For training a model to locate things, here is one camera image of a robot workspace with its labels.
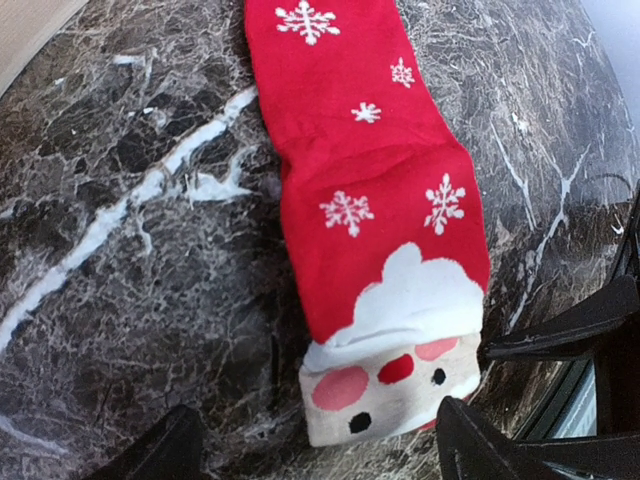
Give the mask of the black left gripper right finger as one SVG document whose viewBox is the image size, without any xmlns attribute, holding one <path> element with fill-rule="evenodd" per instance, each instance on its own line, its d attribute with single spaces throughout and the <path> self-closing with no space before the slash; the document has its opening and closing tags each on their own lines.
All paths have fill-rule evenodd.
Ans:
<svg viewBox="0 0 640 480">
<path fill-rule="evenodd" d="M 544 480 L 565 476 L 529 455 L 459 399 L 445 397 L 436 436 L 444 479 Z"/>
</svg>

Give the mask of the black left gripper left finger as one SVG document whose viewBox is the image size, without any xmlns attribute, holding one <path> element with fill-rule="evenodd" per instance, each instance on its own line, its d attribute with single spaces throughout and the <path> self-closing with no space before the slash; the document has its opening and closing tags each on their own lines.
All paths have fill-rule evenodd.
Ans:
<svg viewBox="0 0 640 480">
<path fill-rule="evenodd" d="M 178 405 L 124 452 L 86 479 L 200 479 L 203 437 L 199 413 Z"/>
</svg>

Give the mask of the red snowflake santa sock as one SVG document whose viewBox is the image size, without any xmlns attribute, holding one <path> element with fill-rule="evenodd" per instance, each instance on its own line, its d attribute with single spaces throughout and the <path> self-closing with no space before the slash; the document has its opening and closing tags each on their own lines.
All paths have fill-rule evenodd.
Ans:
<svg viewBox="0 0 640 480">
<path fill-rule="evenodd" d="M 309 442 L 427 427 L 481 378 L 490 259 L 471 157 L 394 2 L 249 1 L 245 33 L 311 334 Z"/>
</svg>

